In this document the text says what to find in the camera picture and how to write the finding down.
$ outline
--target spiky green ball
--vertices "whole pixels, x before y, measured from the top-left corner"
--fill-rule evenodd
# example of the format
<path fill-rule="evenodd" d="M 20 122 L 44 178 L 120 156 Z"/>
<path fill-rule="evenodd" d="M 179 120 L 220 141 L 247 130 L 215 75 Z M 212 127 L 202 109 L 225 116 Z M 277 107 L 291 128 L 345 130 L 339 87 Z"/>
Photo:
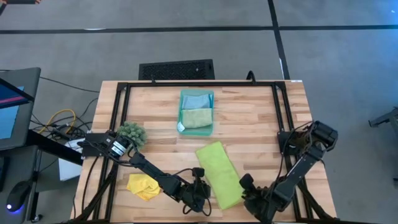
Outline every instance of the spiky green ball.
<path fill-rule="evenodd" d="M 124 124 L 119 127 L 118 134 L 127 136 L 134 140 L 137 144 L 138 151 L 140 151 L 147 142 L 145 129 L 135 122 L 124 122 Z"/>

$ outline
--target yellow cloth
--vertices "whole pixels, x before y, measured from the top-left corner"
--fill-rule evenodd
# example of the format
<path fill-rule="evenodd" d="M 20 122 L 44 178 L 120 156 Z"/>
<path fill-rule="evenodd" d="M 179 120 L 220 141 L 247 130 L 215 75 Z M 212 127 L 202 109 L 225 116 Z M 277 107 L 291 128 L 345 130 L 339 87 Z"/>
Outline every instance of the yellow cloth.
<path fill-rule="evenodd" d="M 157 181 L 147 174 L 130 174 L 127 189 L 145 201 L 160 193 Z"/>

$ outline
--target yellow cable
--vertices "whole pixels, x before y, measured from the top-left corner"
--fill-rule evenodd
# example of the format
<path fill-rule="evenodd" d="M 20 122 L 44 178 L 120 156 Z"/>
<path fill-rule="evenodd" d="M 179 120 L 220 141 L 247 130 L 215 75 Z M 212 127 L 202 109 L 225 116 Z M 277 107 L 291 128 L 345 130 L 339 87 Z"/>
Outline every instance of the yellow cable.
<path fill-rule="evenodd" d="M 49 121 L 48 121 L 47 124 L 46 124 L 46 127 L 47 127 L 49 124 L 51 124 L 52 120 L 54 119 L 54 117 L 55 117 L 56 115 L 58 115 L 58 114 L 60 114 L 60 113 L 63 113 L 63 112 L 67 112 L 67 111 L 69 111 L 69 112 L 71 112 L 71 113 L 73 114 L 73 121 L 72 121 L 72 124 L 70 125 L 70 127 L 69 127 L 69 128 L 67 129 L 67 131 L 66 131 L 66 133 L 68 133 L 68 132 L 71 130 L 72 126 L 75 124 L 75 121 L 76 121 L 76 114 L 75 114 L 75 112 L 74 112 L 72 109 L 64 109 L 64 110 L 60 110 L 60 111 L 56 112 L 53 116 L 51 116 L 51 118 L 49 119 Z M 39 134 L 42 134 L 42 132 L 46 129 L 46 127 L 43 127 L 43 128 L 39 131 Z"/>

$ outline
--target floor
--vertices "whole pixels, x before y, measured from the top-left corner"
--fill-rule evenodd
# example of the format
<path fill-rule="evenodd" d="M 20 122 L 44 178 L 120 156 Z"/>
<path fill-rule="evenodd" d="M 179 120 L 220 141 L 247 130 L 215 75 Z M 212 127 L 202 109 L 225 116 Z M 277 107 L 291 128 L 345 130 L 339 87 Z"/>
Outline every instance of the floor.
<path fill-rule="evenodd" d="M 398 24 L 395 0 L 273 0 L 280 26 Z M 43 0 L 9 5 L 0 30 L 186 26 L 271 26 L 266 0 Z M 342 220 L 395 223 L 397 139 L 368 120 L 398 105 L 398 30 L 280 32 L 290 78 L 303 80 L 312 115 L 339 131 L 326 171 Z M 283 79 L 272 30 L 107 34 L 1 34 L 0 69 L 40 67 L 42 76 L 99 90 L 103 80 L 136 80 L 140 63 L 213 59 L 217 79 Z M 97 94 L 41 80 L 34 114 L 82 114 Z M 90 121 L 95 103 L 83 118 Z M 49 172 L 56 173 L 57 166 Z M 40 197 L 41 223 L 67 220 L 77 180 Z"/>

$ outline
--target blue cloth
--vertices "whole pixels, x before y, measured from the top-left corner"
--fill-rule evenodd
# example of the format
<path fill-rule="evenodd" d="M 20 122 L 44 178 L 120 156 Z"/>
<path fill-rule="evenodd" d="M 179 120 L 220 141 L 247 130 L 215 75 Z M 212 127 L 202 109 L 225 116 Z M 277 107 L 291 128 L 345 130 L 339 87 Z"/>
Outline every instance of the blue cloth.
<path fill-rule="evenodd" d="M 183 110 L 210 108 L 210 95 L 202 96 L 184 96 L 182 101 Z"/>
<path fill-rule="evenodd" d="M 11 138 L 19 106 L 0 109 L 0 139 Z"/>

